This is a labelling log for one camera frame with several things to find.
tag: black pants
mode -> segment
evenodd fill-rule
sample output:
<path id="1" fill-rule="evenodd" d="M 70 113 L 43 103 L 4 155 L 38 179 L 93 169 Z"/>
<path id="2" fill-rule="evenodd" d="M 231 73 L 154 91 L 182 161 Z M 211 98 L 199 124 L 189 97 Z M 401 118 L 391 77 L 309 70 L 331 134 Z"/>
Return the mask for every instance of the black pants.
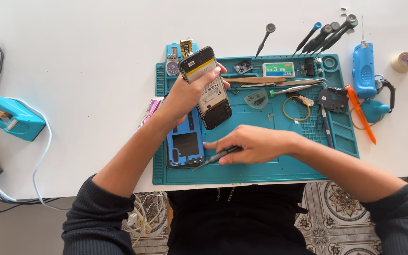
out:
<path id="1" fill-rule="evenodd" d="M 192 249 L 222 240 L 266 243 L 288 241 L 305 248 L 294 227 L 305 183 L 168 191 L 173 220 L 168 246 Z"/>
<path id="2" fill-rule="evenodd" d="M 307 213 L 298 207 L 302 202 L 306 183 L 249 185 L 241 187 L 209 188 L 183 191 L 168 191 L 168 199 L 174 211 L 185 207 L 201 207 L 222 203 L 277 204 L 291 213 Z"/>

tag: hand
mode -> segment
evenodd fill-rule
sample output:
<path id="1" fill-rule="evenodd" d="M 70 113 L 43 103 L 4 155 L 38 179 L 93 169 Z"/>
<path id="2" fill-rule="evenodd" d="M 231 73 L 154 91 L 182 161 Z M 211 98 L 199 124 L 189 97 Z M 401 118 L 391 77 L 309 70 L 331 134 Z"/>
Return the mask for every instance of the hand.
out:
<path id="1" fill-rule="evenodd" d="M 218 163 L 228 164 L 256 164 L 294 152 L 294 144 L 303 137 L 292 131 L 274 130 L 263 127 L 240 125 L 227 136 L 215 142 L 205 142 L 204 148 L 216 149 L 217 152 L 224 148 L 238 145 L 243 151 L 227 154 Z"/>
<path id="2" fill-rule="evenodd" d="M 204 87 L 210 84 L 219 73 L 226 73 L 226 68 L 218 63 L 218 67 L 204 74 L 201 78 L 188 84 L 182 75 L 179 74 L 170 93 L 157 111 L 170 115 L 176 126 L 184 122 L 187 114 L 198 104 Z M 230 84 L 223 81 L 224 88 L 228 89 Z"/>

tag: rubber band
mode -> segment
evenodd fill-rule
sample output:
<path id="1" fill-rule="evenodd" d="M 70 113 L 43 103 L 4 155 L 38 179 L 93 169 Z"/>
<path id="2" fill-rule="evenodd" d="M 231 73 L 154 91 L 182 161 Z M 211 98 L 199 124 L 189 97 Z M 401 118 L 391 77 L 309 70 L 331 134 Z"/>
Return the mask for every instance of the rubber band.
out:
<path id="1" fill-rule="evenodd" d="M 284 111 L 284 105 L 285 105 L 286 102 L 287 102 L 289 99 L 291 99 L 291 98 L 299 98 L 299 99 L 301 99 L 301 100 L 303 101 L 303 103 L 304 103 L 304 104 L 306 105 L 306 107 L 308 108 L 308 116 L 307 116 L 306 118 L 304 118 L 304 119 L 293 119 L 293 118 L 289 117 L 289 115 L 286 114 L 286 112 Z M 311 110 L 310 110 L 310 106 L 308 105 L 308 103 L 307 103 L 303 98 L 298 97 L 298 96 L 291 96 L 290 98 L 286 99 L 286 101 L 284 101 L 284 103 L 283 103 L 283 113 L 284 113 L 284 115 L 286 115 L 286 117 L 288 117 L 289 119 L 292 119 L 292 120 L 294 120 L 294 121 L 304 121 L 304 120 L 306 120 L 306 119 L 308 119 L 308 118 L 310 117 Z"/>
<path id="2" fill-rule="evenodd" d="M 354 109 L 355 109 L 355 108 L 352 108 L 352 109 L 350 110 L 350 117 L 352 117 L 352 111 L 353 111 Z M 373 124 L 371 124 L 370 127 L 374 126 L 377 122 L 381 121 L 382 119 L 383 119 L 382 116 L 380 116 L 380 118 L 379 118 L 376 122 L 374 122 Z M 355 127 L 356 129 L 364 130 L 364 128 L 359 128 L 359 127 L 357 127 L 353 121 L 352 121 L 352 124 L 354 125 L 354 127 Z"/>

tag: silicone repair mat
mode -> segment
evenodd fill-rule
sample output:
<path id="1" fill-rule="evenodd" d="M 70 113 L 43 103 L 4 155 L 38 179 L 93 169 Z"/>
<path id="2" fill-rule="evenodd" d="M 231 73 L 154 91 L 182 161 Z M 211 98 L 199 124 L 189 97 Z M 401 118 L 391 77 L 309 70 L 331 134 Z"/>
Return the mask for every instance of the silicone repair mat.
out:
<path id="1" fill-rule="evenodd" d="M 170 51 L 170 45 L 167 47 L 167 53 Z M 287 79 L 296 80 L 303 78 L 325 78 L 328 80 L 329 87 L 343 88 L 343 79 L 337 55 L 319 55 L 322 58 L 321 64 L 314 62 L 315 76 L 303 76 L 300 73 L 300 67 L 305 65 L 305 58 L 290 58 L 287 55 L 260 56 L 254 57 L 234 57 L 219 58 L 218 61 L 228 69 L 228 73 L 222 75 L 224 78 L 242 78 L 242 77 L 262 77 L 263 63 L 269 62 L 293 62 L 295 78 Z M 248 60 L 253 69 L 239 74 L 233 66 L 243 60 Z M 322 72 L 318 74 L 317 69 L 321 68 Z M 156 64 L 156 96 L 163 96 L 169 92 L 177 77 L 167 76 L 165 72 L 165 63 Z M 269 98 L 266 107 L 255 109 L 246 104 L 243 98 L 252 92 L 261 88 L 240 88 L 237 83 L 232 85 L 238 89 L 230 88 L 227 91 L 229 102 L 233 111 L 232 116 L 217 126 L 213 130 L 207 130 L 201 125 L 204 142 L 216 141 L 233 131 L 238 125 L 247 124 L 259 127 L 265 127 L 277 130 L 290 130 L 301 134 L 315 142 L 328 146 L 326 132 L 321 130 L 322 117 L 320 107 L 317 104 L 317 96 L 324 85 L 314 86 L 310 89 L 299 91 L 305 97 L 314 100 L 314 106 L 310 107 L 311 114 L 308 119 L 301 121 L 300 124 L 294 123 L 288 119 L 282 112 L 282 105 L 286 100 L 285 94 L 276 95 Z M 283 90 L 288 87 L 266 87 L 265 90 Z M 308 114 L 306 106 L 301 103 L 294 103 L 289 100 L 285 106 L 286 113 L 294 118 L 304 118 Z M 273 119 L 268 117 L 269 113 L 273 114 Z M 327 111 L 329 117 L 331 135 L 335 148 L 349 155 L 359 157 L 357 142 L 355 140 L 354 128 L 350 118 L 349 111 L 345 114 L 331 113 Z M 229 165 L 220 166 L 214 163 L 201 167 L 197 171 L 191 171 L 189 168 L 168 169 L 165 167 L 166 162 L 166 142 L 159 147 L 154 155 L 153 177 L 154 185 L 181 185 L 181 184 L 209 184 L 209 183 L 257 183 L 257 182 L 278 182 L 278 181 L 308 181 L 324 180 L 323 175 L 303 164 L 302 162 L 290 157 L 281 156 L 270 162 L 254 165 Z M 214 150 L 206 150 L 205 156 L 214 155 Z"/>

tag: smartphone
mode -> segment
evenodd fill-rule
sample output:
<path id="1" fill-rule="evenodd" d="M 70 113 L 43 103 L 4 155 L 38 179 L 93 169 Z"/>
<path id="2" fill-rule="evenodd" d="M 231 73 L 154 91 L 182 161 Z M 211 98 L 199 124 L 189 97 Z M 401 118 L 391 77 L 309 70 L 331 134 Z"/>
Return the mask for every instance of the smartphone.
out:
<path id="1" fill-rule="evenodd" d="M 217 59 L 213 49 L 207 46 L 186 57 L 178 65 L 180 73 L 190 84 L 216 68 Z M 231 117 L 232 109 L 221 75 L 205 87 L 197 107 L 207 130 L 214 129 Z"/>
<path id="2" fill-rule="evenodd" d="M 174 127 L 166 137 L 168 168 L 193 167 L 204 160 L 200 116 L 196 107 L 187 114 L 185 121 Z"/>

